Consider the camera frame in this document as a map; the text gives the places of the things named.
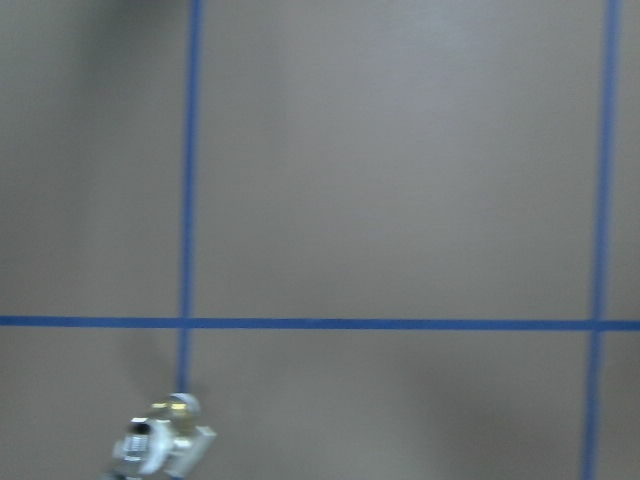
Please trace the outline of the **chrome metal pipe fitting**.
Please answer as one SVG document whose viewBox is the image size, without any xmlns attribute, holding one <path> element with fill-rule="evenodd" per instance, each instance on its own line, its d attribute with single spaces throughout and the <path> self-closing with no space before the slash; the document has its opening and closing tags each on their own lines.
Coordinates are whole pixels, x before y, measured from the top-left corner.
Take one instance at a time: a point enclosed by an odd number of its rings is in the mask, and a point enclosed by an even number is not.
<svg viewBox="0 0 640 480">
<path fill-rule="evenodd" d="M 150 453 L 152 427 L 147 422 L 132 422 L 120 447 L 121 459 L 127 462 L 143 462 Z"/>
</svg>

